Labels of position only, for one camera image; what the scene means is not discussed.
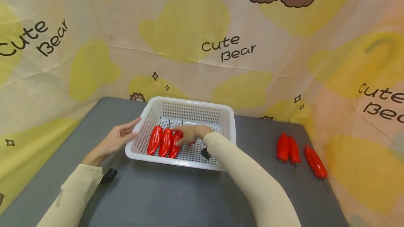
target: paw print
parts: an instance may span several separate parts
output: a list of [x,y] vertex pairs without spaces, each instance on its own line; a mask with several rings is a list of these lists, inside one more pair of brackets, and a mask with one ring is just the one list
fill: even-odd
[[263,116],[262,118],[259,118],[259,119],[273,120],[274,117]]
[[144,103],[146,102],[146,99],[144,99],[143,94],[136,93],[136,92],[133,92],[133,94],[130,95],[130,99],[132,101],[138,101],[138,102],[144,102]]

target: arm sleeve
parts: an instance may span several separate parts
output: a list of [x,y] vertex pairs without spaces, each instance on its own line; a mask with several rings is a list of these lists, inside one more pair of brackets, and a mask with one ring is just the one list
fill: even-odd
[[77,227],[102,176],[101,167],[78,165],[37,227]]
[[217,132],[207,134],[203,142],[246,196],[258,227],[301,227],[282,186],[255,160]]

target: black clip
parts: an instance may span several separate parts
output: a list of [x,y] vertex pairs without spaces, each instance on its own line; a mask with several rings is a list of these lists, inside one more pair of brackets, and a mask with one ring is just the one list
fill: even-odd
[[206,150],[206,148],[202,149],[201,155],[204,156],[207,160],[209,160],[211,158],[211,156],[209,155],[208,150]]
[[110,168],[105,174],[104,176],[102,176],[102,179],[100,181],[101,184],[108,184],[111,183],[116,174],[118,174],[118,171],[116,171],[115,169]]

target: red chili pepper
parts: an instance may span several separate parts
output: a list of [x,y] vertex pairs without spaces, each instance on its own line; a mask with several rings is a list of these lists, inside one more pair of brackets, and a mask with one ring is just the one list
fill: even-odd
[[157,148],[160,145],[160,140],[163,136],[163,129],[161,128],[161,117],[160,124],[155,126],[150,135],[149,145],[147,146],[147,154],[154,155],[157,151]]
[[171,122],[168,119],[168,127],[164,129],[163,139],[161,140],[159,156],[166,157],[170,150],[170,145],[173,140],[173,131],[170,129]]
[[326,179],[328,177],[327,170],[324,164],[321,162],[321,159],[318,157],[316,151],[309,147],[309,145],[306,145],[304,155],[306,156],[307,163],[314,172],[314,176],[316,176],[318,179]]
[[282,133],[278,139],[276,158],[279,160],[279,163],[286,162],[289,159],[289,140],[285,133]]
[[292,136],[288,136],[288,139],[289,139],[289,160],[290,163],[292,163],[296,167],[295,172],[297,172],[299,169],[298,164],[301,162],[299,156],[299,148],[297,147],[296,141],[295,139],[293,139]]
[[175,131],[173,140],[171,140],[171,147],[170,147],[170,152],[168,153],[169,158],[175,159],[177,154],[179,153],[179,150],[181,149],[180,145],[176,145],[175,143],[178,142],[178,140],[182,139],[184,136],[182,131]]

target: hand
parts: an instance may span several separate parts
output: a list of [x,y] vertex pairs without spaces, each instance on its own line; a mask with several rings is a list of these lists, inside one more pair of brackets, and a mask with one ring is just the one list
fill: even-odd
[[99,166],[102,161],[106,160],[111,154],[117,152],[121,147],[126,145],[130,140],[137,136],[132,133],[135,125],[141,118],[136,118],[130,123],[122,124],[112,128],[111,132],[83,159],[82,164],[91,166]]
[[185,143],[188,143],[188,145],[194,144],[198,139],[203,139],[207,134],[213,132],[212,128],[204,125],[177,126],[173,131],[181,131],[184,134],[183,138],[178,140],[176,145],[183,145]]

